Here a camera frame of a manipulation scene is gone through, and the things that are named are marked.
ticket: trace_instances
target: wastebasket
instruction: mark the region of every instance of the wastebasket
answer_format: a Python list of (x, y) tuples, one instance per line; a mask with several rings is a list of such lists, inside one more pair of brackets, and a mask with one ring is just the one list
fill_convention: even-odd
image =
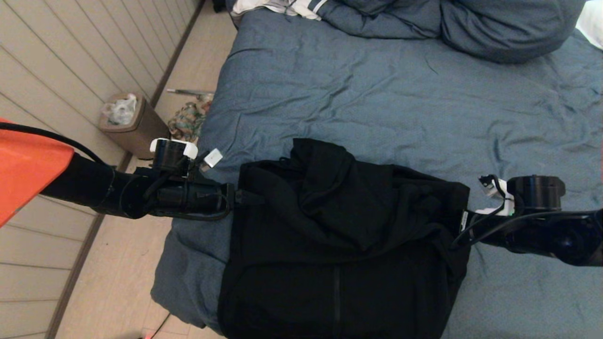
[[(107, 102), (114, 103), (127, 98), (128, 93), (120, 93), (109, 98)], [(159, 118), (146, 99), (139, 94), (136, 94), (136, 107), (129, 124), (111, 124), (108, 117), (101, 114), (99, 128), (119, 146), (140, 159), (153, 157), (153, 153), (149, 150), (153, 139), (169, 139), (168, 126)]]

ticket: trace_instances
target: black cloth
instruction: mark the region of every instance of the black cloth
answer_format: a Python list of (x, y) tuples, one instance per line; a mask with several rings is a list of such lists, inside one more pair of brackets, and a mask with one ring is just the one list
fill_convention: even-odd
[(218, 316), (229, 338), (439, 338), (469, 249), (469, 188), (294, 139), (241, 166), (265, 204), (235, 210)]

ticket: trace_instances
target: bed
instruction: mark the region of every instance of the bed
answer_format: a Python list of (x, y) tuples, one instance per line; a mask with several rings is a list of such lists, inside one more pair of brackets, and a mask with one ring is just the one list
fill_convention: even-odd
[[(472, 190), (477, 178), (558, 176), (565, 211), (599, 209), (603, 54), (578, 31), (519, 64), (440, 39), (363, 39), (327, 22), (257, 9), (242, 17), (199, 141), (243, 163), (287, 156), (293, 138), (342, 145), (358, 160), (407, 166)], [(232, 218), (174, 220), (151, 292), (183, 321), (220, 332), (217, 308)], [(601, 330), (600, 268), (478, 244), (443, 338), (587, 338)]]

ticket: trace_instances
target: orange object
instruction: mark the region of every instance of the orange object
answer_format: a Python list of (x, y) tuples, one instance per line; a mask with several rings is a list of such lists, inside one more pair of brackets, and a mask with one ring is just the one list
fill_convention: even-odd
[(0, 130), (0, 227), (56, 179), (73, 154), (71, 146), (44, 136)]

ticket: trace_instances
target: gray blanket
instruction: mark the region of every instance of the gray blanket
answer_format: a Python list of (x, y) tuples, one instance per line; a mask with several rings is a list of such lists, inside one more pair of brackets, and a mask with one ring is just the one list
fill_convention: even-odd
[[(551, 54), (502, 65), (438, 39), (363, 39), (252, 11), (222, 68), (200, 147), (226, 156), (208, 173), (220, 182), (236, 182), (242, 163), (286, 156), (292, 138), (314, 138), (361, 161), (463, 182), (471, 209), (498, 205), (477, 181), (489, 173), (558, 176), (564, 210), (597, 209), (602, 56), (576, 31)], [(173, 222), (152, 295), (186, 322), (219, 330), (231, 220)], [(585, 338), (600, 328), (601, 277), (600, 268), (478, 244), (444, 338)]]

